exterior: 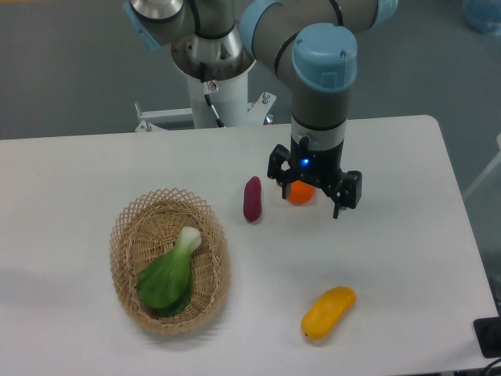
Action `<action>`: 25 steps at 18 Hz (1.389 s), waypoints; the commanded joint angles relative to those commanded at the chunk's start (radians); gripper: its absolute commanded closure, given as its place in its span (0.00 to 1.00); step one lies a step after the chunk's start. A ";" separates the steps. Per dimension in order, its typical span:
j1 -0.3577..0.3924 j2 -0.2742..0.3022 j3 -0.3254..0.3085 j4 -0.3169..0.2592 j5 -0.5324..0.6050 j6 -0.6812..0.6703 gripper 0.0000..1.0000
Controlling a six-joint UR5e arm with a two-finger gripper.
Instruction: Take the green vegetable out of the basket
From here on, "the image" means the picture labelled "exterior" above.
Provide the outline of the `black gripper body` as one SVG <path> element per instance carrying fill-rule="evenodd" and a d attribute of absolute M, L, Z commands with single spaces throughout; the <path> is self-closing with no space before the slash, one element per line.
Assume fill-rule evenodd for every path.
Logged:
<path fill-rule="evenodd" d="M 341 155 L 344 143 L 328 150 L 302 150 L 299 143 L 290 140 L 290 175 L 293 181 L 325 191 L 334 191 L 341 184 Z"/>

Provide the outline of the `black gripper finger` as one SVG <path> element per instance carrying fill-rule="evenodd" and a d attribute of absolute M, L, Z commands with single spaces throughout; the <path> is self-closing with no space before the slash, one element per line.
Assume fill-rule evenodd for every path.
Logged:
<path fill-rule="evenodd" d="M 327 183 L 324 193 L 333 201 L 333 218 L 346 209 L 355 209 L 362 196 L 362 173 L 339 171 Z"/>
<path fill-rule="evenodd" d="M 281 144 L 277 144 L 269 156 L 267 176 L 275 180 L 281 188 L 282 199 L 290 196 L 292 183 L 299 180 L 300 176 L 296 169 L 289 167 L 283 169 L 283 164 L 290 161 L 290 151 Z"/>

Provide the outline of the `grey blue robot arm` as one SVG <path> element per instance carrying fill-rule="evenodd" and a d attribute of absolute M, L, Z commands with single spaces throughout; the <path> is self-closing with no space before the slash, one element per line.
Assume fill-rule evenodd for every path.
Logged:
<path fill-rule="evenodd" d="M 396 9 L 395 1 L 126 1 L 124 11 L 152 50 L 169 46 L 185 75 L 196 128 L 249 125 L 247 75 L 265 65 L 290 91 L 290 145 L 271 152 L 267 175 L 283 198 L 294 182 L 324 192 L 335 212 L 353 209 L 362 174 L 343 172 L 341 155 L 351 87 L 358 70 L 356 34 Z"/>

